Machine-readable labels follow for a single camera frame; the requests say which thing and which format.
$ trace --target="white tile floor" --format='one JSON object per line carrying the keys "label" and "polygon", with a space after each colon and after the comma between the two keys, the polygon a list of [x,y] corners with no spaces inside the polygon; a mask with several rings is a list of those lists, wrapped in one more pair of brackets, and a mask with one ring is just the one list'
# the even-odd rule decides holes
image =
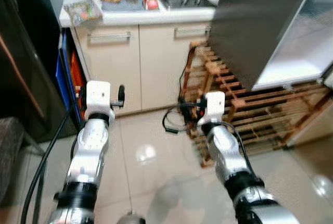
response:
{"label": "white tile floor", "polygon": [[[164,132],[163,114],[156,111],[119,118],[110,129],[95,223],[117,223],[131,203],[148,224],[236,223],[232,203],[213,169],[200,168],[186,134]],[[48,160],[40,223],[46,223],[55,207],[53,195],[62,189],[73,140],[59,140]],[[275,151],[250,160],[266,187],[300,223],[333,223],[332,206],[316,194],[309,165],[298,156],[295,151]],[[0,207],[0,224],[19,223],[23,199],[39,161],[29,148],[20,151]]]}

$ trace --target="cabinet handle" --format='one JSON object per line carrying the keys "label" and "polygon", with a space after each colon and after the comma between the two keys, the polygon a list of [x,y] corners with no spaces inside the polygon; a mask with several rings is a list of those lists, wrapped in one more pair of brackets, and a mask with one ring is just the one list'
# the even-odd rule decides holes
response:
{"label": "cabinet handle", "polygon": [[112,35],[87,35],[88,41],[91,43],[106,43],[106,42],[120,42],[120,41],[129,41],[132,37],[130,32],[112,34]]}
{"label": "cabinet handle", "polygon": [[175,28],[174,37],[184,38],[189,36],[208,35],[210,33],[210,26],[195,29],[179,29]]}

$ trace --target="white countertop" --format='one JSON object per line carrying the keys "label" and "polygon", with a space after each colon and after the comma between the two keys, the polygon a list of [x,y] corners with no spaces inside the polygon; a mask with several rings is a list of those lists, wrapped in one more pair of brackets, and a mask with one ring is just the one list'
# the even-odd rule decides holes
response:
{"label": "white countertop", "polygon": [[[63,4],[70,4],[82,0],[63,0]],[[101,9],[101,1],[94,0]],[[209,0],[217,4],[219,0]],[[211,21],[215,8],[184,8],[167,10],[160,3],[160,10],[126,11],[126,12],[104,12],[102,25],[131,25],[131,24],[152,24],[152,23],[177,23],[177,22],[199,22]],[[62,8],[59,21],[63,28],[71,27],[72,23],[67,12]]]}

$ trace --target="kitchen counter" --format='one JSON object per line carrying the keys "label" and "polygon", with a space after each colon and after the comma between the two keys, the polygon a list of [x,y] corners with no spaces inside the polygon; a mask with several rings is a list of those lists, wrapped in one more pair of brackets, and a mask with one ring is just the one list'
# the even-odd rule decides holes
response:
{"label": "kitchen counter", "polygon": [[[70,4],[82,0],[63,0],[63,4]],[[101,9],[101,1],[94,0]],[[216,4],[219,0],[209,0]],[[199,7],[167,10],[160,3],[160,10],[145,11],[113,11],[104,12],[103,20],[99,21],[100,25],[132,25],[132,24],[158,24],[158,23],[177,23],[177,22],[200,22],[211,21],[215,13],[215,8]],[[59,21],[63,28],[72,26],[67,12],[62,8]]]}

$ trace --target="silver robot arm segment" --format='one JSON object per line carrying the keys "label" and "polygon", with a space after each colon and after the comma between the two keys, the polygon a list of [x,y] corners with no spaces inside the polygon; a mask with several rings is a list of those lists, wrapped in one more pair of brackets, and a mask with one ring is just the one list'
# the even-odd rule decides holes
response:
{"label": "silver robot arm segment", "polygon": [[224,93],[206,94],[207,108],[198,122],[207,136],[215,172],[233,200],[239,224],[299,224],[296,217],[280,206],[248,167],[239,153],[237,139],[219,121],[224,113]]}
{"label": "silver robot arm segment", "polygon": [[53,224],[93,224],[94,207],[108,147],[108,129],[114,120],[108,82],[87,83],[85,127],[80,131],[77,152],[71,161],[63,190],[55,195]]}

